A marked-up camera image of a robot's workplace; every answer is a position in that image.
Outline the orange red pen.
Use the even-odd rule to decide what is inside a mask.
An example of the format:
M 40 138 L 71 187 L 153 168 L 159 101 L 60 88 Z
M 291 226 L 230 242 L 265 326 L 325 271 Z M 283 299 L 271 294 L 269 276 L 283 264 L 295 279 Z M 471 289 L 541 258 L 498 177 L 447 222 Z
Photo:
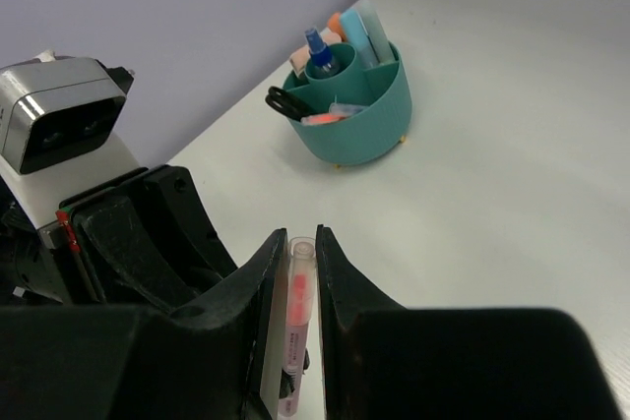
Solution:
M 337 123 L 367 109 L 366 105 L 333 102 L 327 112 L 313 114 L 300 119 L 303 126 L 319 126 Z

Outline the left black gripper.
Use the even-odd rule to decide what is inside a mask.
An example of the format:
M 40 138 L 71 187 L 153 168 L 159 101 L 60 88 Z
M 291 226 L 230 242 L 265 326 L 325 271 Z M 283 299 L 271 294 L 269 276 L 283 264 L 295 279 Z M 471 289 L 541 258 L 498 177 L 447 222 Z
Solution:
M 193 282 L 236 270 L 185 167 L 133 171 L 66 201 L 56 216 L 96 302 L 171 312 L 197 297 Z

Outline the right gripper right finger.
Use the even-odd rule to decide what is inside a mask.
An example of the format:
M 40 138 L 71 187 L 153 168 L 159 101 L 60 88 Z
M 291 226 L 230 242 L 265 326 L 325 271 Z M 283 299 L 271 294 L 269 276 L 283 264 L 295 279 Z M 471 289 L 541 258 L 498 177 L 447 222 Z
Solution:
M 410 309 L 316 233 L 330 419 L 618 419 L 579 324 L 550 308 Z

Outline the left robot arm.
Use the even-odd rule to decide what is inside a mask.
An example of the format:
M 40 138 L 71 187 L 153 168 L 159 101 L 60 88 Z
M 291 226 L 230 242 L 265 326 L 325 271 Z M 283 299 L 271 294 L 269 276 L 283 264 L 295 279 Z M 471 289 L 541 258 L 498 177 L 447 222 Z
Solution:
M 70 197 L 35 229 L 1 187 L 1 292 L 169 313 L 236 271 L 189 170 L 141 167 Z

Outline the green highlighter marker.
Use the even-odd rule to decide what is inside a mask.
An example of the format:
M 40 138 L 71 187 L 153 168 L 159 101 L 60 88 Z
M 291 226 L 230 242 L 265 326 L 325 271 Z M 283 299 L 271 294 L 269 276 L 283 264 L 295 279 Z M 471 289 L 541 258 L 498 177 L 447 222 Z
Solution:
M 356 4 L 356 10 L 362 20 L 364 29 L 380 64 L 389 64 L 395 61 L 395 56 L 390 41 L 385 34 L 376 9 L 369 0 L 361 0 Z

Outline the black handled scissors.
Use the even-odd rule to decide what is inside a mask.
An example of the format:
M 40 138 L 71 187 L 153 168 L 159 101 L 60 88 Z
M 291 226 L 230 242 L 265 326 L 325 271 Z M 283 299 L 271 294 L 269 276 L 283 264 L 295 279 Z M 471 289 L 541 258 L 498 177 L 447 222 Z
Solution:
M 293 121 L 315 115 L 316 111 L 293 93 L 278 87 L 269 87 L 265 102 L 279 114 Z

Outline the pink gel pen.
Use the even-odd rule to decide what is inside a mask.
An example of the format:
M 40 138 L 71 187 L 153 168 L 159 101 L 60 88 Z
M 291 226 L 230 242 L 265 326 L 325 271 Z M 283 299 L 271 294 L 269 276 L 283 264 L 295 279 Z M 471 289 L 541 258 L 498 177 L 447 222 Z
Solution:
M 282 418 L 290 418 L 297 412 L 309 323 L 298 327 L 285 324 L 283 370 L 289 376 L 292 389 L 287 397 L 280 400 L 278 413 Z

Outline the blue highlighter marker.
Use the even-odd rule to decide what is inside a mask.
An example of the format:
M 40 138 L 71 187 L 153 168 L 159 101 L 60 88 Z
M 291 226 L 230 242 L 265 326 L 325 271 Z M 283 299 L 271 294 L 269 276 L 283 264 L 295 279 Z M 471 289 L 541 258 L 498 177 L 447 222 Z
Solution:
M 364 69 L 372 69 L 379 65 L 375 51 L 358 13 L 354 9 L 347 9 L 341 13 L 341 26 L 346 35 L 346 40 L 354 47 L 357 57 L 361 60 Z

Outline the orange highlighter marker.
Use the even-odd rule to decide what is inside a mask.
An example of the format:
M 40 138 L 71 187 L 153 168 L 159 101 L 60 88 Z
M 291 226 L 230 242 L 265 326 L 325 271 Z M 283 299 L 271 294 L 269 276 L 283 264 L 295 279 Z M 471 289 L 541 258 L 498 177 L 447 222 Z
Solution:
M 340 12 L 336 12 L 334 13 L 327 21 L 327 27 L 330 31 L 334 32 L 335 34 L 337 34 L 340 38 L 341 41 L 346 42 L 347 41 L 347 36 L 344 32 L 344 28 L 341 24 L 341 13 Z

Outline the blue cap spray bottle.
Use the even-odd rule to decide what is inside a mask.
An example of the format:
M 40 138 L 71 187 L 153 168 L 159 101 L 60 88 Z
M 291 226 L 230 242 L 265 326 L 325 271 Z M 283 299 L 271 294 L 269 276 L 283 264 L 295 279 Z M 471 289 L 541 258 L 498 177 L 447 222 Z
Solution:
M 304 36 L 310 56 L 309 75 L 312 78 L 323 80 L 338 74 L 341 70 L 340 63 L 317 29 L 307 30 Z

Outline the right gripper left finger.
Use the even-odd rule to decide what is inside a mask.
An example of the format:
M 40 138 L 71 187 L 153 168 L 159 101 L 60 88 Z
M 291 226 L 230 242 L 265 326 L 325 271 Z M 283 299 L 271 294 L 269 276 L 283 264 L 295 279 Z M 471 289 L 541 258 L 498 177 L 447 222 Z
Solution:
M 1 311 L 5 419 L 272 419 L 281 391 L 287 234 L 198 298 Z

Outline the clear pen cap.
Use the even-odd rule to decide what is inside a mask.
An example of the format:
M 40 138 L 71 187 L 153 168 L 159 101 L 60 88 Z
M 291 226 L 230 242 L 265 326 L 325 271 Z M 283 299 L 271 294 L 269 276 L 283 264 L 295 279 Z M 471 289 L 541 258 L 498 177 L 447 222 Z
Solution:
M 289 241 L 289 286 L 286 321 L 289 326 L 307 325 L 316 292 L 317 260 L 315 240 L 295 237 Z

